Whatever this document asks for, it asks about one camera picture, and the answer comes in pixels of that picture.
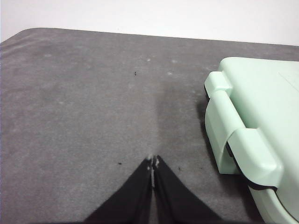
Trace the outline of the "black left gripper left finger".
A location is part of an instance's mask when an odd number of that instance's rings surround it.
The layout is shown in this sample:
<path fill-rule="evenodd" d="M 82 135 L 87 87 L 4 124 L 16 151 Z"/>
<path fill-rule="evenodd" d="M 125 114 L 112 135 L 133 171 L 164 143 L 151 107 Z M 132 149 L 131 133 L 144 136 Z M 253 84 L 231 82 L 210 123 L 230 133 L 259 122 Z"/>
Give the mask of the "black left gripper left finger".
<path fill-rule="evenodd" d="M 153 157 L 146 157 L 124 184 L 86 222 L 148 222 L 152 197 Z"/>

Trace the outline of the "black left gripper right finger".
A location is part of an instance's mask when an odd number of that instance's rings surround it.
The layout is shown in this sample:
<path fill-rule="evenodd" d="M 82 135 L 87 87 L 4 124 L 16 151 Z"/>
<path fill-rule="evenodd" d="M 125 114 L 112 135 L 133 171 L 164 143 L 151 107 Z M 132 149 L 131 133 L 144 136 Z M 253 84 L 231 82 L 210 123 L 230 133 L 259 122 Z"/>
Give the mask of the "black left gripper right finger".
<path fill-rule="evenodd" d="M 153 162 L 154 191 L 159 222 L 222 222 L 175 175 L 161 156 Z"/>

